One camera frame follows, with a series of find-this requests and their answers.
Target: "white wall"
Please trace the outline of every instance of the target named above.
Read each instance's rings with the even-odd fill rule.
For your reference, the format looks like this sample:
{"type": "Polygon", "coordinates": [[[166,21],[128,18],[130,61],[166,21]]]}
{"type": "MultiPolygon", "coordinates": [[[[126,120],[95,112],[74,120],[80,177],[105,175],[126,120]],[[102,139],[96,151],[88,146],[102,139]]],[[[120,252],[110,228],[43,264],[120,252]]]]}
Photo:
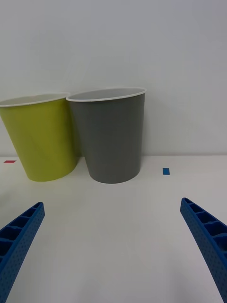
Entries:
{"type": "MultiPolygon", "coordinates": [[[[226,0],[3,0],[0,99],[144,86],[145,154],[225,154],[226,13],[226,0]]],[[[0,155],[14,154],[0,122],[0,155]]]]}

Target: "yellow-green cup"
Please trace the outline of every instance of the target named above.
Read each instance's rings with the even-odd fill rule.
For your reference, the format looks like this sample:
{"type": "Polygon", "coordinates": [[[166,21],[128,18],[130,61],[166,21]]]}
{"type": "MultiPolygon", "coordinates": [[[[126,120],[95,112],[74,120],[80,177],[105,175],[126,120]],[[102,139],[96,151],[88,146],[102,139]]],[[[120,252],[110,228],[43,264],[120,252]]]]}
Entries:
{"type": "Polygon", "coordinates": [[[50,181],[76,166],[79,143],[73,135],[67,93],[0,102],[0,116],[29,179],[50,181]]]}

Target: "gray cup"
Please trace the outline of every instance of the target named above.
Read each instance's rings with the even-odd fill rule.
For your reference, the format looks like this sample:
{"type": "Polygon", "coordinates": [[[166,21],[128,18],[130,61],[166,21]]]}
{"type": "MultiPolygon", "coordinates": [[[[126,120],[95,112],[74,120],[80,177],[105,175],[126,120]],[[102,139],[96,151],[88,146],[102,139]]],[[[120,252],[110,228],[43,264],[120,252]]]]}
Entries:
{"type": "Polygon", "coordinates": [[[103,89],[67,98],[94,180],[120,183],[139,173],[145,92],[103,89]]]}

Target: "paper cup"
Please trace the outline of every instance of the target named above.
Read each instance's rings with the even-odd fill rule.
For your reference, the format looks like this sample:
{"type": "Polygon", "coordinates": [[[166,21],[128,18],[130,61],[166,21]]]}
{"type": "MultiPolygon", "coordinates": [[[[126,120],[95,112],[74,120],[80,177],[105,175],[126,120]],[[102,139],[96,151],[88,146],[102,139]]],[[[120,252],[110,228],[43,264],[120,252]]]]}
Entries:
{"type": "Polygon", "coordinates": [[[29,179],[50,181],[76,166],[67,93],[21,97],[0,102],[0,116],[29,179]]]}
{"type": "Polygon", "coordinates": [[[139,173],[145,92],[102,89],[67,98],[94,180],[120,183],[139,173]]]}

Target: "red tape marker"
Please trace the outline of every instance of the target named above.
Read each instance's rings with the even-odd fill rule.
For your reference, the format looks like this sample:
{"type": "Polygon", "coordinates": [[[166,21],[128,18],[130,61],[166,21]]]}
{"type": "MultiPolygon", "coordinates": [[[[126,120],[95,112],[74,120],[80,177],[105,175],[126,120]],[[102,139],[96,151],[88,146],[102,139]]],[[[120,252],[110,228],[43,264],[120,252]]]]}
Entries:
{"type": "Polygon", "coordinates": [[[6,160],[4,163],[14,163],[16,162],[17,160],[6,160]]]}

